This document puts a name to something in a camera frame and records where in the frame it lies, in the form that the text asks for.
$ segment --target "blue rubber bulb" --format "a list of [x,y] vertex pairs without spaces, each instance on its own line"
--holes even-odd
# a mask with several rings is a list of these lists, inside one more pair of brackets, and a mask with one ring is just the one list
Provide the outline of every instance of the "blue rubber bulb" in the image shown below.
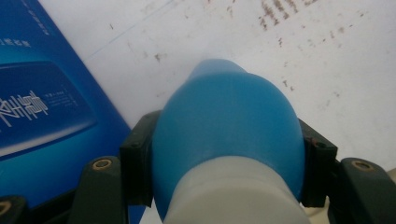
[[241,156],[274,169],[299,200],[304,141],[286,97],[235,63],[200,63],[171,97],[152,142],[152,181],[163,220],[177,182],[196,165]]

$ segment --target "blue box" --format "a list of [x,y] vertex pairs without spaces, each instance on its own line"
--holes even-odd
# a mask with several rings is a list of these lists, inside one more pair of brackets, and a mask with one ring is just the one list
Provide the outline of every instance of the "blue box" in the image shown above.
[[0,19],[0,196],[34,207],[117,155],[130,128],[37,1],[3,0]]

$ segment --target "screw hole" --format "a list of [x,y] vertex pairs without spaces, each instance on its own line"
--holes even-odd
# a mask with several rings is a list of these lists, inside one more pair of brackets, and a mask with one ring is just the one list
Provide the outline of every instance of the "screw hole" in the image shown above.
[[364,161],[353,161],[352,165],[364,172],[369,172],[374,170],[374,167],[371,164]]
[[105,170],[105,169],[107,169],[109,166],[111,166],[111,163],[112,163],[111,160],[102,159],[102,160],[96,161],[96,162],[93,164],[92,169],[93,169],[93,170],[97,170],[97,171]]
[[312,139],[312,144],[313,144],[315,147],[321,147],[321,148],[326,147],[326,144],[324,144],[324,143],[322,143],[322,142],[318,142],[318,140],[317,140],[316,138],[313,138],[313,139]]
[[0,202],[0,216],[4,215],[11,208],[11,202]]

